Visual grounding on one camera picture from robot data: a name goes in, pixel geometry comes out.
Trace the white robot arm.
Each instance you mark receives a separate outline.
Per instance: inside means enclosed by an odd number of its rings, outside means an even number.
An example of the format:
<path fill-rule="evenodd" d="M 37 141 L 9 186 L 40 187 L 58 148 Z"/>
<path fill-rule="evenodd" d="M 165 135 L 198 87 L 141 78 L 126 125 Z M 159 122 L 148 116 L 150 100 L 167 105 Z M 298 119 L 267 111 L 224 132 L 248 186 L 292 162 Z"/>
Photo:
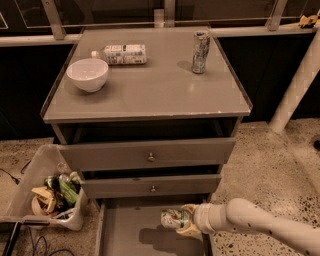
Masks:
<path fill-rule="evenodd" d="M 230 233 L 263 233 L 304 256 L 320 256 L 320 228 L 276 216 L 256 204 L 235 198 L 226 204 L 186 204 L 187 223 L 176 232 L 183 236 L 220 231 Z"/>

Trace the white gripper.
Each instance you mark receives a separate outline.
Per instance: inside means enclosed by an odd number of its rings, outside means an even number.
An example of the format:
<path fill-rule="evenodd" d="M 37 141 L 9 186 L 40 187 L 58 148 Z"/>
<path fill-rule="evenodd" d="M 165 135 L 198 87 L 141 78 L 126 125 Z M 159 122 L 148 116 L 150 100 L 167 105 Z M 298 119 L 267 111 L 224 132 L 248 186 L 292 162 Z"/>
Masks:
<path fill-rule="evenodd" d="M 180 207 L 181 210 L 186 211 L 190 214 L 193 214 L 193 223 L 186 224 L 182 228 L 178 228 L 176 233 L 183 237 L 193 237 L 197 238 L 204 234 L 214 233 L 215 230 L 210 224 L 209 221 L 209 210 L 211 208 L 211 204 L 203 203 L 203 204 L 185 204 Z"/>

